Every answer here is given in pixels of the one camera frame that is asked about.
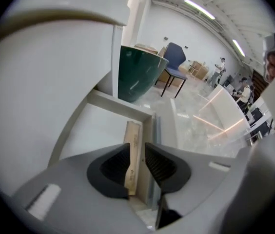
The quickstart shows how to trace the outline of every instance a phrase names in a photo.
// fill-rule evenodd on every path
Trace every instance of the blue chair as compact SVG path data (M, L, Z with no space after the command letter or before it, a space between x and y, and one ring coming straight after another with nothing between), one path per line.
M179 78L179 79L184 80L181 87L180 87L180 89L177 92L177 95L178 95L181 88L183 87L185 81L187 80L186 75L182 74L178 70L178 67L186 60L186 56L185 56L181 46L170 42L167 46L167 49L166 49L165 54L163 55L163 57L169 61L167 67L164 69L164 71L168 73L169 78L167 80L165 88L162 91L161 97L163 96L171 77L172 77L172 80L169 84L169 87L170 87L171 83L173 82L174 78Z

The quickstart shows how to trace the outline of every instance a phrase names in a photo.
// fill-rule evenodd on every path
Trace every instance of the ceiling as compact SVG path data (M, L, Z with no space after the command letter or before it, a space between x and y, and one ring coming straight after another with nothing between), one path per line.
M196 20L225 44L239 63L263 74L263 38L275 33L275 15L264 0L191 0L206 9L212 20L184 0L153 0L153 3L173 9ZM236 39L243 57L232 39Z

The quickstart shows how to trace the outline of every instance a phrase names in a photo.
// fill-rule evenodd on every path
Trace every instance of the reflective floor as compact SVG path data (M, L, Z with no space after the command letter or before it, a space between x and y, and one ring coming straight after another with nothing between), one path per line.
M178 88L167 88L160 97L165 83L158 81L144 96L134 102L155 112L169 99L174 98ZM212 89L207 83L188 76L179 95L175 99L176 129L179 148L216 156L235 157L238 151L247 146L244 137L229 139L223 131L220 119L208 104L206 97Z

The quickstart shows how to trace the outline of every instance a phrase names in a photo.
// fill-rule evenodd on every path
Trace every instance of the chair leg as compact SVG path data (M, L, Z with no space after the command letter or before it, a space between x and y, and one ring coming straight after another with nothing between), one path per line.
M161 97L163 96L163 93L165 92L165 90L166 90L166 88L167 88L167 86L168 86L168 83L169 83L169 81L170 81L170 78L171 78L171 75L169 75L169 78L168 78L168 80L167 80L167 83L166 83L166 85L165 85L165 88L164 88L163 91L162 91Z
M177 92L177 95L178 95L178 94L179 94L179 92L181 91L181 88L183 87L183 85L184 85L185 81L186 81L186 80L184 80L184 82L182 83L182 85L181 85L180 89L179 89L179 90L178 90L178 92Z
M170 84L169 84L168 88L170 88L171 83L173 82L173 80L174 80L174 79L175 79L175 77L173 76L172 81L170 82Z

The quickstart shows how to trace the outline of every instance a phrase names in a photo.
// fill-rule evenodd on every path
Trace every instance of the green bowl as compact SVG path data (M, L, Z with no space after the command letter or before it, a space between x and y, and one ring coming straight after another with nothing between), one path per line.
M156 82L168 60L155 54L121 46L118 77L118 98L134 102Z

